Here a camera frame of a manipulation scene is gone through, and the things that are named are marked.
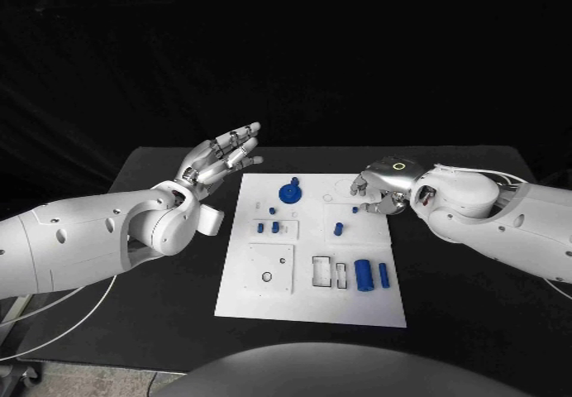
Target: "black curtain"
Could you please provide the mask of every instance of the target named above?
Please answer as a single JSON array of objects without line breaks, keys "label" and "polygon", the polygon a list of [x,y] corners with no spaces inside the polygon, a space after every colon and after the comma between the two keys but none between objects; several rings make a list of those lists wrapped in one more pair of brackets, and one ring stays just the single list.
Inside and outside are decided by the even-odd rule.
[{"label": "black curtain", "polygon": [[105,193],[138,146],[192,147],[254,121],[262,146],[510,145],[539,178],[569,167],[568,9],[285,8],[4,2],[15,211]]}]

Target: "white cable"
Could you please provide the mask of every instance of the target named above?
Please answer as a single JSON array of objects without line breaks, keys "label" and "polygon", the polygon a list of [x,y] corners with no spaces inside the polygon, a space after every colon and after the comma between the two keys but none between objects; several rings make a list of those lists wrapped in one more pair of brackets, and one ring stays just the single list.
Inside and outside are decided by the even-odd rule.
[{"label": "white cable", "polygon": [[35,314],[42,313],[45,310],[48,310],[49,308],[52,308],[56,304],[62,303],[72,295],[75,295],[81,290],[84,289],[84,287],[78,288],[76,290],[74,290],[64,298],[59,298],[55,302],[52,302],[51,304],[48,304],[43,308],[35,310],[33,312],[29,312],[27,314],[25,314],[20,317],[13,318],[10,321],[4,321],[3,323],[0,323],[0,327],[4,327],[6,325],[13,324],[16,321],[23,320],[25,318],[32,317]]},{"label": "white cable", "polygon": [[107,291],[105,291],[105,293],[104,293],[104,296],[101,297],[101,299],[100,299],[100,302],[95,304],[95,306],[94,306],[94,308],[92,308],[92,310],[91,310],[91,312],[87,314],[87,316],[79,320],[79,322],[62,333],[62,334],[59,334],[59,336],[56,336],[51,341],[48,341],[43,345],[39,345],[38,347],[35,347],[33,349],[30,349],[30,350],[26,350],[26,352],[22,352],[22,353],[19,353],[19,354],[15,354],[15,356],[9,356],[9,357],[3,357],[3,358],[0,358],[0,361],[4,361],[4,360],[9,360],[10,358],[16,358],[16,357],[20,357],[20,356],[23,356],[25,354],[27,354],[27,353],[32,353],[32,352],[35,352],[38,349],[40,349],[42,347],[46,347],[51,343],[53,343],[53,342],[56,342],[85,321],[87,321],[87,319],[89,318],[89,316],[92,315],[92,313],[94,313],[94,311],[95,311],[95,309],[100,307],[100,305],[101,305],[101,303],[104,302],[104,300],[105,300],[105,297],[107,297],[107,294],[110,293],[110,291],[111,291],[111,287],[114,286],[114,282],[115,282],[115,279],[117,279],[117,275],[114,276],[114,279],[111,280],[111,283],[110,283],[110,286],[107,287]]},{"label": "white cable", "polygon": [[569,296],[553,284],[549,280],[543,279],[548,282],[548,285],[568,298],[572,299],[572,296]]},{"label": "white cable", "polygon": [[441,164],[435,164],[435,167],[442,169],[442,170],[453,170],[453,171],[466,171],[466,172],[483,172],[484,174],[496,174],[500,176],[507,176],[509,178],[513,178],[514,180],[517,180],[519,182],[526,183],[526,180],[523,178],[519,178],[514,175],[507,174],[506,172],[500,172],[500,171],[490,171],[490,170],[476,170],[473,168],[458,168],[458,167],[450,167],[448,165],[441,165]]}]

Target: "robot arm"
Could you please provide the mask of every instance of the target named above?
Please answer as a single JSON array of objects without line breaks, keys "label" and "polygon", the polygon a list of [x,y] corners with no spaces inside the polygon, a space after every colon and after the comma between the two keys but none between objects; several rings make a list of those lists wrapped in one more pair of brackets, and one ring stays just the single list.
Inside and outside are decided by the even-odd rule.
[{"label": "robot arm", "polygon": [[173,181],[149,190],[69,198],[0,222],[0,299],[78,288],[177,254],[196,231],[218,234],[223,213],[200,200],[246,157],[259,124],[203,142]]},{"label": "robot arm", "polygon": [[[481,173],[519,180],[497,183]],[[572,283],[572,192],[529,184],[496,171],[435,165],[385,157],[362,172],[352,194],[366,186],[382,190],[372,213],[395,214],[405,200],[435,235],[463,243],[494,260],[546,279]]]}]

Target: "black table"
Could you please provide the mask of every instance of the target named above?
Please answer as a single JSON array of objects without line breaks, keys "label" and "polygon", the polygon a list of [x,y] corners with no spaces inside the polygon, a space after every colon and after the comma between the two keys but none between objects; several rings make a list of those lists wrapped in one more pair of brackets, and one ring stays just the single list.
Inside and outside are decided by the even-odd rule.
[{"label": "black table", "polygon": [[[149,189],[172,179],[187,152],[140,148],[111,191]],[[246,172],[357,174],[373,160],[393,154],[417,158],[425,168],[440,162],[533,180],[517,151],[507,146],[258,148],[265,163]],[[179,372],[254,347],[350,342],[445,361],[535,395],[572,394],[572,301],[538,277],[467,246],[444,242],[411,209],[389,218],[406,329],[215,317],[239,185],[241,174],[235,174],[205,200],[226,213],[218,237],[198,233],[177,256],[150,261],[121,275],[92,317],[26,360]],[[108,283],[87,287],[38,316],[20,351],[79,321]]]}]

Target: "white board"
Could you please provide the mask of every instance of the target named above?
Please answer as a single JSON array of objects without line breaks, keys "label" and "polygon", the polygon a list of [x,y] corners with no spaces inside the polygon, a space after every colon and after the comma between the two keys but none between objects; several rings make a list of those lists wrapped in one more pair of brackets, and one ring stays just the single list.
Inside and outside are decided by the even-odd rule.
[{"label": "white board", "polygon": [[[301,200],[285,204],[278,191],[294,176],[300,179]],[[355,175],[344,174],[244,175],[216,316],[406,327],[388,220],[383,215],[362,210],[352,212],[353,206],[375,203],[382,196],[379,191],[368,191],[365,197],[352,196],[353,178]],[[270,207],[275,208],[275,214],[270,214]],[[277,221],[280,232],[272,233]],[[344,225],[340,236],[334,235],[337,222]],[[259,223],[264,223],[262,233],[258,233]],[[288,247],[293,259],[287,256]],[[313,286],[316,256],[330,258],[330,287]],[[360,259],[372,265],[375,289],[369,292],[357,290],[355,281],[355,261]],[[382,288],[379,263],[388,266],[388,289]],[[344,264],[344,273],[337,264]],[[270,281],[262,280],[267,271],[275,272],[277,278],[272,273]],[[293,275],[290,290],[288,274]],[[339,288],[339,277],[346,279],[342,282],[346,289]]]}]

